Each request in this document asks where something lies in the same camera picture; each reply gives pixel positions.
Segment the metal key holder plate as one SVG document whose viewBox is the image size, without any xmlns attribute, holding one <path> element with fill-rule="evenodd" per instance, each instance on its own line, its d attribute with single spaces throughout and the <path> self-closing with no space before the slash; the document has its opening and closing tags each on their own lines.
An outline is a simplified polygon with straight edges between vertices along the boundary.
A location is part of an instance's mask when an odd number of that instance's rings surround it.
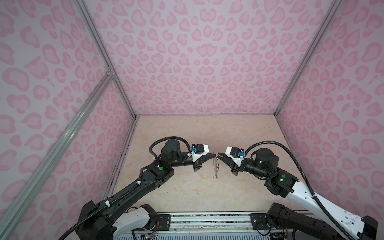
<svg viewBox="0 0 384 240">
<path fill-rule="evenodd" d="M 213 158 L 213 167 L 214 167 L 214 176 L 213 179 L 217 180 L 218 179 L 218 172 L 219 172 L 219 163 L 218 163 L 218 158 L 215 156 Z"/>
</svg>

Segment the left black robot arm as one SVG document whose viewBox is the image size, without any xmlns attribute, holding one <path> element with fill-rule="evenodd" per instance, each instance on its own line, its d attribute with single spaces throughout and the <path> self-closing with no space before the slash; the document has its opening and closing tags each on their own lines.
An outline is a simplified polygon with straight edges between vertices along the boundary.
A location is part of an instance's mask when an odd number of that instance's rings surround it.
<svg viewBox="0 0 384 240">
<path fill-rule="evenodd" d="M 181 137 L 165 137 L 153 142 L 149 152 L 154 161 L 140 169 L 139 177 L 116 194 L 95 204 L 86 203 L 74 225 L 81 240 L 111 240 L 118 228 L 117 220 L 136 202 L 166 183 L 175 173 L 175 167 L 192 166 L 198 171 L 203 163 L 214 159 L 209 147 L 190 145 Z"/>
</svg>

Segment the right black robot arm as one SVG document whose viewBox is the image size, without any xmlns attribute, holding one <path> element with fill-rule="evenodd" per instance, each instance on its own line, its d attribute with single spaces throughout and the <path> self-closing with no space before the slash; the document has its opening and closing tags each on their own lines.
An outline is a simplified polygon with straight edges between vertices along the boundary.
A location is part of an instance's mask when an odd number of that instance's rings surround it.
<svg viewBox="0 0 384 240">
<path fill-rule="evenodd" d="M 270 225 L 300 231 L 321 240 L 374 240 L 378 221 L 370 216 L 360 217 L 315 193 L 307 178 L 301 182 L 278 166 L 279 157 L 267 148 L 261 148 L 247 158 L 243 149 L 228 147 L 218 158 L 234 175 L 248 173 L 264 181 L 267 190 L 294 202 L 311 212 L 308 217 L 274 203 L 266 214 Z"/>
</svg>

